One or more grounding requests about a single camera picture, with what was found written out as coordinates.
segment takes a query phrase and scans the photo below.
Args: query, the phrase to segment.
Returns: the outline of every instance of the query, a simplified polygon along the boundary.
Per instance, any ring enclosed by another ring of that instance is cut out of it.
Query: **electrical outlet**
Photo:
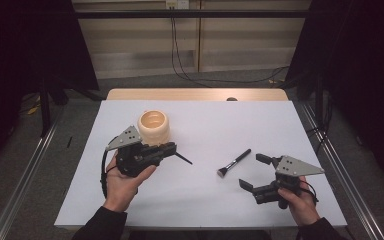
[[[177,9],[177,0],[166,0],[166,9]]]
[[[189,0],[177,0],[177,9],[189,9]]]

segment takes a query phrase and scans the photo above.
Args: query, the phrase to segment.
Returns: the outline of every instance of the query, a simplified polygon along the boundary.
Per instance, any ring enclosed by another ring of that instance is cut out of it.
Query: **white tabletop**
[[[272,165],[256,153],[289,155],[320,163],[293,103],[216,101],[103,101],[55,225],[83,226],[103,204],[102,154],[108,142],[146,110],[161,110],[170,121],[171,141],[189,165],[175,156],[161,162],[139,188],[128,212],[127,227],[140,229],[223,229],[296,226],[277,202],[258,205],[239,187],[241,178],[255,187],[275,179]],[[216,171],[246,149],[252,150],[224,179]],[[108,154],[107,163],[113,152]],[[308,176],[320,202],[317,209],[332,225],[346,225],[325,175]]]

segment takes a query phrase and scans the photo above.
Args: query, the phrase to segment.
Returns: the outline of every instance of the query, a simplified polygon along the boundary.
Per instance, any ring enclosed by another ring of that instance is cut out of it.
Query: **makeup brush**
[[[239,157],[237,157],[235,160],[233,160],[231,163],[229,163],[226,167],[224,168],[220,168],[218,171],[217,171],[217,174],[220,176],[220,177],[224,177],[224,175],[226,175],[227,171],[229,171],[230,169],[232,169],[236,164],[238,164],[238,162],[240,162],[242,159],[244,159],[249,153],[251,152],[251,149],[248,149],[246,150],[244,153],[242,153]]]

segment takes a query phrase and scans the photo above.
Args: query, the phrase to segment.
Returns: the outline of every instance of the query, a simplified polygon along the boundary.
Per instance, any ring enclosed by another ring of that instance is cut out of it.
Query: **gray floor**
[[[243,83],[243,81],[262,80],[270,76],[272,72],[272,70],[212,72],[190,74],[190,77],[192,79],[242,81],[242,83],[200,81],[210,87],[270,88],[275,87],[276,84],[272,85],[267,81],[255,83]],[[283,79],[284,76],[285,72],[282,72],[276,76],[276,79]],[[115,87],[202,87],[176,75],[108,79],[100,80],[99,84],[101,90],[95,93],[101,96],[106,96],[108,91]],[[4,232],[5,239],[70,239],[73,234],[54,227],[53,223],[80,160],[100,104],[73,91],[67,91],[67,94],[70,96],[70,101],[66,106],[52,105],[52,116],[60,116],[57,119],[58,125],[40,165],[37,166],[37,170],[32,176],[31,183],[27,186],[28,191],[21,199],[19,208],[16,209],[17,214],[12,219],[10,228]],[[297,101],[294,89],[288,90],[287,94],[294,101],[304,127],[311,129],[312,126],[303,110],[303,106],[307,102]],[[30,107],[33,100],[34,98],[24,102],[22,109]],[[313,104],[313,99],[310,99],[308,103]],[[20,114],[11,138],[0,153],[0,214],[35,152],[40,140],[40,133],[40,110],[32,115]],[[370,150],[358,144],[357,134],[336,108],[334,108],[328,136],[362,199],[373,214],[375,222],[384,234],[384,173],[377,166]],[[316,149],[319,142],[315,135],[310,136],[310,141]],[[349,201],[346,190],[334,173],[323,148],[319,150],[318,156],[327,171],[326,175],[348,221],[348,230],[343,228],[338,231],[349,239],[353,237],[369,239],[366,228],[360,221],[361,216]],[[273,239],[295,239],[297,230],[295,228],[270,229],[269,232]]]

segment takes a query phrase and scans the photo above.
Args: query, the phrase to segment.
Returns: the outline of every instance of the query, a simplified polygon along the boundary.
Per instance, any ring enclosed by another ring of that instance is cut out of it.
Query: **metal rail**
[[[304,112],[306,117],[314,129],[317,128],[317,123],[314,119],[314,111],[309,104],[303,105]],[[324,136],[322,131],[317,131],[316,136],[320,142],[323,140],[323,150],[326,153],[327,158],[329,159],[332,167],[339,178],[342,186],[345,189],[345,193],[348,196],[351,204],[353,205],[358,217],[360,218],[361,223],[367,231],[370,239],[372,240],[381,240],[384,239],[382,230],[380,229],[378,223],[376,222],[373,213],[370,211],[363,197],[357,190],[357,187],[354,185],[350,175],[348,174],[345,166],[342,164],[341,159],[339,158],[335,148],[333,147],[330,140],[327,136]]]
[[[30,161],[24,170],[24,173],[20,179],[20,181],[17,184],[17,187],[15,188],[14,192],[12,193],[9,201],[7,202],[4,210],[1,212],[0,215],[0,240],[3,240],[6,238],[8,231],[14,222],[15,216],[17,215],[18,210],[21,207],[21,204],[23,203],[24,197],[30,187],[30,184],[32,182],[32,179],[40,165],[40,162],[42,161],[43,156],[45,155],[45,152],[49,146],[49,143],[52,140],[52,137],[54,136],[56,126],[61,118],[63,109],[59,110],[57,113],[56,119],[49,129],[48,133],[40,138],[39,143],[36,147],[36,150],[34,151],[32,157],[30,158]]]
[[[335,13],[308,10],[78,10],[76,12],[24,11],[23,16],[61,16],[78,19],[110,18],[312,18],[331,17]]]

